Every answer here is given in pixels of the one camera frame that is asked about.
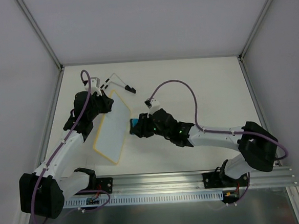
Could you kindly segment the blue bone shaped eraser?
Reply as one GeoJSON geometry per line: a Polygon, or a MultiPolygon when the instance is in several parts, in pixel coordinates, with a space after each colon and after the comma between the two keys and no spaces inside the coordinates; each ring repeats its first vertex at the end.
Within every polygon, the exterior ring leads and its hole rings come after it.
{"type": "Polygon", "coordinates": [[[138,123],[138,119],[136,118],[130,119],[130,134],[140,137],[140,126],[138,123]]]}

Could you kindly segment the yellow framed small whiteboard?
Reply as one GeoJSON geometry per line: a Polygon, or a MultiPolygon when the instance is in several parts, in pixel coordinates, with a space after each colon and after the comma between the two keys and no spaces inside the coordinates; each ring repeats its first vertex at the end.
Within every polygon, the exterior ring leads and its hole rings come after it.
{"type": "Polygon", "coordinates": [[[101,119],[93,149],[117,165],[122,154],[125,136],[128,133],[131,109],[116,91],[111,91],[110,98],[114,103],[111,111],[104,114],[101,119]]]}

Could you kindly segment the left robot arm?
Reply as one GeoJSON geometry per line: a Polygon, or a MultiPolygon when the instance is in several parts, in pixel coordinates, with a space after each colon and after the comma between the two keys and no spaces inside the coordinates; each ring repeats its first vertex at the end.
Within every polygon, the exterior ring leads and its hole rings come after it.
{"type": "Polygon", "coordinates": [[[20,208],[24,213],[55,219],[66,200],[80,191],[87,194],[97,189],[94,170],[77,168],[66,179],[62,173],[73,155],[86,141],[99,114],[111,112],[113,99],[104,91],[78,92],[74,107],[52,154],[32,173],[24,173],[19,180],[20,208]]]}

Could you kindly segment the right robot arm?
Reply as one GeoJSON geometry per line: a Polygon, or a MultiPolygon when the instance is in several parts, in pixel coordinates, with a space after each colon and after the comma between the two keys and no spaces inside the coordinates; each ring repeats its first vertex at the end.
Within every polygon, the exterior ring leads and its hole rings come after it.
{"type": "Polygon", "coordinates": [[[210,178],[214,187],[234,187],[239,179],[253,170],[271,172],[276,158],[277,139],[254,122],[243,127],[201,128],[194,123],[179,122],[164,109],[152,115],[140,114],[130,119],[130,134],[139,138],[161,136],[179,147],[214,146],[238,151],[210,178]]]}

